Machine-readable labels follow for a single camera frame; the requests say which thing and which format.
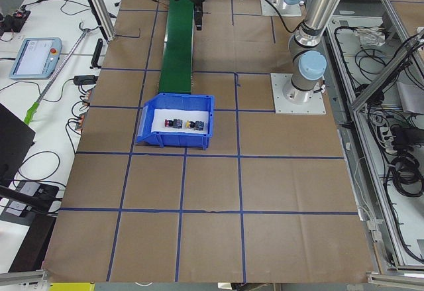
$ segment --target tablet screen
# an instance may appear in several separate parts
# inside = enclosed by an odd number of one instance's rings
[[[15,74],[42,74],[53,42],[53,40],[28,40],[19,58]]]

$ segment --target yellow object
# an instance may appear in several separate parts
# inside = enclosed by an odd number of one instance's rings
[[[94,283],[52,283],[50,291],[94,291]]]

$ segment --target small electronic component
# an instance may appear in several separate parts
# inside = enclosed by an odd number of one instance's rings
[[[187,121],[185,124],[188,129],[195,129],[196,131],[203,131],[205,123],[203,121]]]
[[[165,127],[173,127],[174,129],[182,129],[183,120],[179,120],[179,119],[165,120]]]

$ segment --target green strip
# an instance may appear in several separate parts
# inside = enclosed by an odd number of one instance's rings
[[[159,93],[191,93],[193,3],[170,0]]]

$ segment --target black connector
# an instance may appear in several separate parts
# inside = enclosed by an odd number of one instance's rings
[[[74,76],[74,84],[76,86],[84,86],[85,84],[96,84],[98,77],[93,74],[86,74],[84,76]]]

